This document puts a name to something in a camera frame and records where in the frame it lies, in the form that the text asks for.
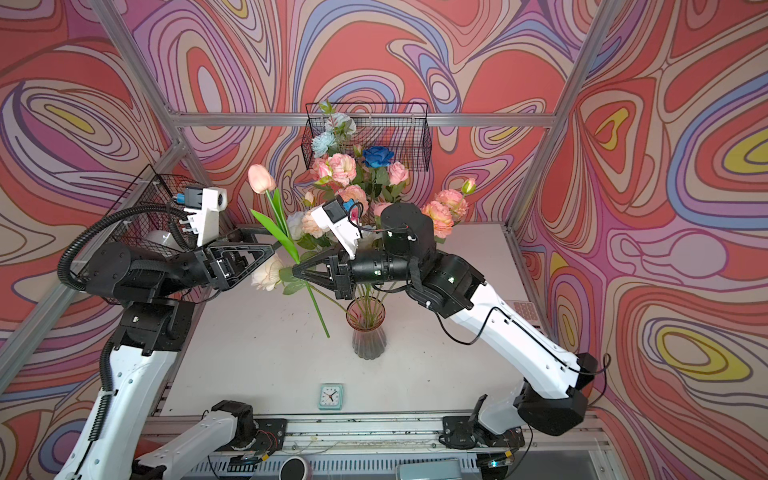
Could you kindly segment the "pale pink rose stem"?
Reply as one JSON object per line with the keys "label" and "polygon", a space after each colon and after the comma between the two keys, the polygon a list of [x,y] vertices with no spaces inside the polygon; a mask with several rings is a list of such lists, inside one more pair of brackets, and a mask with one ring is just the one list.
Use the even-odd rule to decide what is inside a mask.
{"label": "pale pink rose stem", "polygon": [[280,291],[284,296],[296,295],[300,292],[306,293],[311,306],[318,316],[323,314],[321,298],[327,303],[333,305],[342,313],[345,312],[343,305],[338,300],[333,300],[329,294],[321,293],[318,287],[305,280],[300,280],[293,276],[292,267],[288,263],[275,255],[264,264],[257,267],[250,277],[251,286],[256,290],[266,292]]}

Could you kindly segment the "cream peony flower stem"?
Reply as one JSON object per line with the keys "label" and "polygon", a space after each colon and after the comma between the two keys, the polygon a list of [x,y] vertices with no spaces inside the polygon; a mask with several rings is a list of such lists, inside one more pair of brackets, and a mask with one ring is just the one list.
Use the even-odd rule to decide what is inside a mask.
{"label": "cream peony flower stem", "polygon": [[315,239],[319,239],[324,236],[329,229],[327,227],[321,227],[312,215],[318,206],[315,195],[311,190],[305,192],[302,203],[306,209],[302,217],[302,231]]}

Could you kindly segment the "pink glass vase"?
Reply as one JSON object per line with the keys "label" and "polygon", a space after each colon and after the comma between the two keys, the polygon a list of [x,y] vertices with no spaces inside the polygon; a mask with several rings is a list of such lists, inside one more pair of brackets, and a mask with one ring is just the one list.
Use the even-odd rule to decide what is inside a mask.
{"label": "pink glass vase", "polygon": [[387,338],[383,330],[386,317],[384,304],[371,296],[359,296],[346,309],[346,321],[353,329],[352,348],[363,360],[375,360],[386,350]]}

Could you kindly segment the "pink tulip stem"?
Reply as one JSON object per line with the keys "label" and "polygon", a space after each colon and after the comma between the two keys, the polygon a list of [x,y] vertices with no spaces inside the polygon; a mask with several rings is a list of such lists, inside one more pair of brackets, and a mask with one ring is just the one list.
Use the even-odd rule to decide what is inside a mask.
{"label": "pink tulip stem", "polygon": [[299,251],[288,228],[287,217],[276,180],[261,164],[254,164],[249,167],[247,180],[251,190],[264,197],[272,212],[271,217],[256,210],[252,210],[251,214],[278,241],[294,261],[294,265],[298,266],[300,263]]}

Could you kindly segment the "pink peony flower stem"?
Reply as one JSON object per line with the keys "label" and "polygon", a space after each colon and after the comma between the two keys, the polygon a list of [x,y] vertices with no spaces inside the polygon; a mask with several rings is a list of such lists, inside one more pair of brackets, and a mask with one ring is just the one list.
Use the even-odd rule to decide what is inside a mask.
{"label": "pink peony flower stem", "polygon": [[362,205],[363,211],[367,211],[369,208],[366,192],[359,185],[350,184],[347,187],[340,189],[338,194],[341,196],[344,202],[348,202],[350,200],[354,201],[355,203],[359,202]]}

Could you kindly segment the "small pink rose stem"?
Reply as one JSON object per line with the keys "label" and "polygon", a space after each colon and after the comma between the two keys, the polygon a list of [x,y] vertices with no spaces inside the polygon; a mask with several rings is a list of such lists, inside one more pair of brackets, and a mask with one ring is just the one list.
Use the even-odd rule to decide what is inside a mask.
{"label": "small pink rose stem", "polygon": [[390,206],[389,202],[378,202],[372,206],[372,212],[375,217],[380,217],[383,211]]}

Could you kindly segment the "red pink rose stem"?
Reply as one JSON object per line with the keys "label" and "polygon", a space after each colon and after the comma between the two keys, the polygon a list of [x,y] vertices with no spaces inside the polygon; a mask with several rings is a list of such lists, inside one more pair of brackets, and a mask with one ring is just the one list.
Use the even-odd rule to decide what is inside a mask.
{"label": "red pink rose stem", "polygon": [[313,182],[317,185],[324,185],[330,182],[333,177],[333,171],[328,163],[328,158],[315,158],[311,164],[310,173],[312,174]]}

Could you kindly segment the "large peach rose stem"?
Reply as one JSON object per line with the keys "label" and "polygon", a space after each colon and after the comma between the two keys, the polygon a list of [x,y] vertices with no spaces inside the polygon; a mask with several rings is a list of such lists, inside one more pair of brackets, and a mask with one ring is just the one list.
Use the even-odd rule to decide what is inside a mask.
{"label": "large peach rose stem", "polygon": [[327,159],[326,165],[330,180],[342,187],[349,186],[357,177],[356,161],[349,155],[336,153]]}

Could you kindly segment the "blue rose stem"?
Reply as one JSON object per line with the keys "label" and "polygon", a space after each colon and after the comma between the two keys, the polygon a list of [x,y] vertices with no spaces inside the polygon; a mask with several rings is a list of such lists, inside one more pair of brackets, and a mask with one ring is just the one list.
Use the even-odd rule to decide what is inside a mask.
{"label": "blue rose stem", "polygon": [[389,183],[388,169],[393,159],[394,152],[386,147],[373,146],[363,151],[365,191],[372,197]]}

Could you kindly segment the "pale blue flower stem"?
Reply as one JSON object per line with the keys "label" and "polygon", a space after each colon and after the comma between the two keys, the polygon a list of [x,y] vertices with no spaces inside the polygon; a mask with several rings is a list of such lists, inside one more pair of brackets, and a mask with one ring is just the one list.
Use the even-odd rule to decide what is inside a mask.
{"label": "pale blue flower stem", "polygon": [[311,147],[315,158],[343,153],[357,132],[355,121],[346,113],[340,112],[328,100],[317,105],[320,117],[314,125],[318,133],[313,136]]}

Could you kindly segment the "white rose stem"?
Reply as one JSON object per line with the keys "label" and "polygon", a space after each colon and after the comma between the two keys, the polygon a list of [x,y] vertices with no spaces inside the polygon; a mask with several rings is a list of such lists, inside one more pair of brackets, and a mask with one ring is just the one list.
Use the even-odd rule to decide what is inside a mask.
{"label": "white rose stem", "polygon": [[305,212],[297,211],[286,218],[287,227],[291,238],[298,242],[305,234],[304,230]]}

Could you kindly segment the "pink double peony stem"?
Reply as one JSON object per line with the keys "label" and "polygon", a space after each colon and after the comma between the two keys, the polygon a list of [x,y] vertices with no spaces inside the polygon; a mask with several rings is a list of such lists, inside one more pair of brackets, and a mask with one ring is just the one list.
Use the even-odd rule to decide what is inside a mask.
{"label": "pink double peony stem", "polygon": [[467,179],[459,189],[441,190],[421,208],[421,212],[432,220],[434,237],[438,243],[443,243],[452,233],[453,227],[465,218],[469,209],[467,197],[474,194],[476,188],[476,181]]}

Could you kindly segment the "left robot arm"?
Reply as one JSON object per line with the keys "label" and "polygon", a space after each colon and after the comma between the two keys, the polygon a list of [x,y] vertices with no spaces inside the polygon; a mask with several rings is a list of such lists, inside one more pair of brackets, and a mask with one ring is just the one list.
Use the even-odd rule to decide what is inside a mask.
{"label": "left robot arm", "polygon": [[135,454],[144,424],[167,373],[187,343],[197,308],[179,293],[197,287],[228,291],[265,264],[275,251],[261,243],[265,227],[241,226],[194,250],[166,257],[122,242],[103,244],[84,276],[71,270],[75,256],[99,233],[142,214],[176,222],[187,213],[144,204],[103,217],[65,250],[57,268],[71,290],[121,304],[119,323],[99,357],[101,388],[60,479],[180,479],[221,447],[249,450],[259,428],[250,405],[215,404],[195,426],[151,453]]}

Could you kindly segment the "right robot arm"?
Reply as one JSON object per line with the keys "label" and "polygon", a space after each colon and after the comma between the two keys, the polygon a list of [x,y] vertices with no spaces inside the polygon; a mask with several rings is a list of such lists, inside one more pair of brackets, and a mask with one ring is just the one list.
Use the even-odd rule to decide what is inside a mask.
{"label": "right robot arm", "polygon": [[360,247],[368,229],[352,218],[358,206],[336,197],[310,211],[311,220],[337,244],[294,266],[294,277],[345,300],[353,299],[358,286],[396,282],[439,321],[452,321],[493,348],[522,380],[500,399],[479,402],[475,420],[488,433],[528,426],[561,436],[584,421],[589,400],[583,390],[601,372],[593,355],[574,354],[547,338],[467,260],[440,251],[435,220],[413,204],[386,207],[375,231],[382,247]]}

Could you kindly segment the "white bowl in basket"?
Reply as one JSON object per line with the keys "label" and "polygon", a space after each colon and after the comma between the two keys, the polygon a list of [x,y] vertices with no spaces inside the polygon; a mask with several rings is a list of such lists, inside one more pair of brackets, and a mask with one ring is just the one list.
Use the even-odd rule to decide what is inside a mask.
{"label": "white bowl in basket", "polygon": [[153,230],[150,231],[144,239],[152,244],[159,245],[166,249],[180,251],[178,243],[175,241],[173,235],[168,231]]}

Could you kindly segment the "small teal clock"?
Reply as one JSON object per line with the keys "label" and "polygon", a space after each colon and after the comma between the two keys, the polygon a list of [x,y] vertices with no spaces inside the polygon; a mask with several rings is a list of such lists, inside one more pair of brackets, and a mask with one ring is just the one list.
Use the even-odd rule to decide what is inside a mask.
{"label": "small teal clock", "polygon": [[341,410],[344,402],[344,386],[337,383],[324,383],[320,387],[318,409]]}

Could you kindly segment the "black white round cup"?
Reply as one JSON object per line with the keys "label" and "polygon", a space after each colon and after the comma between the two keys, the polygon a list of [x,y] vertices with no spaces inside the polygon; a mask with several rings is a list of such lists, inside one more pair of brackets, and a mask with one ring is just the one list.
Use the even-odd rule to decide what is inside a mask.
{"label": "black white round cup", "polygon": [[280,466],[279,480],[310,480],[311,467],[306,459],[294,456],[286,459]]}

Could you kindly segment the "pink calculator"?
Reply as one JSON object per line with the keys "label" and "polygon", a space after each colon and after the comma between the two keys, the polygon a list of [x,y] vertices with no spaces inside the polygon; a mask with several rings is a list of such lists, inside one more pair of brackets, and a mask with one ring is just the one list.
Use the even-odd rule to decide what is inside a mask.
{"label": "pink calculator", "polygon": [[538,309],[533,302],[530,301],[513,301],[513,310],[528,323],[535,328],[541,328],[541,319],[538,313]]}

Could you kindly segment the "grey box at bottom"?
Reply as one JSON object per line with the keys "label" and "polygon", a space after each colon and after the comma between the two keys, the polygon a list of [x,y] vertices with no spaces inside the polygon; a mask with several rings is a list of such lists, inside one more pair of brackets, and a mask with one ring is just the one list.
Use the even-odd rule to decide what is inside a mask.
{"label": "grey box at bottom", "polygon": [[397,480],[459,480],[460,463],[456,459],[404,463],[397,467]]}

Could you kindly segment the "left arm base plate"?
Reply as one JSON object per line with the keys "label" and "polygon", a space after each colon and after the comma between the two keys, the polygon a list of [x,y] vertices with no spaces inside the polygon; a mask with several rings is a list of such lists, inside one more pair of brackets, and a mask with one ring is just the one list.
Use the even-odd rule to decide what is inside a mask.
{"label": "left arm base plate", "polygon": [[219,447],[216,452],[275,453],[284,446],[287,426],[286,418],[256,418],[254,430],[246,440],[235,439]]}

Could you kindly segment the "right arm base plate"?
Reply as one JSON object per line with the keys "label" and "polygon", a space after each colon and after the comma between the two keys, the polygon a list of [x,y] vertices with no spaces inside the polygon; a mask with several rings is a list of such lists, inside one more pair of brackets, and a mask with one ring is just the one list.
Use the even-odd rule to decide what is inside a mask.
{"label": "right arm base plate", "polygon": [[454,415],[442,418],[438,442],[454,450],[504,448],[514,452],[525,445],[525,438],[520,427],[508,429],[502,434],[495,434],[477,421],[471,420],[468,415]]}

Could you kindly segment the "aluminium mounting rail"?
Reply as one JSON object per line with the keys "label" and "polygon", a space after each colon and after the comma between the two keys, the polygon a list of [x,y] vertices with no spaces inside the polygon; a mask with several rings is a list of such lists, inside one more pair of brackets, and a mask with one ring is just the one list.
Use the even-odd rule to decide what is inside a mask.
{"label": "aluminium mounting rail", "polygon": [[[286,418],[287,436],[280,454],[288,453],[445,453],[438,442],[444,416],[467,411],[399,413],[320,413],[257,415]],[[524,426],[525,447],[535,451],[606,451],[613,445],[604,423],[589,413],[575,429],[549,436]]]}

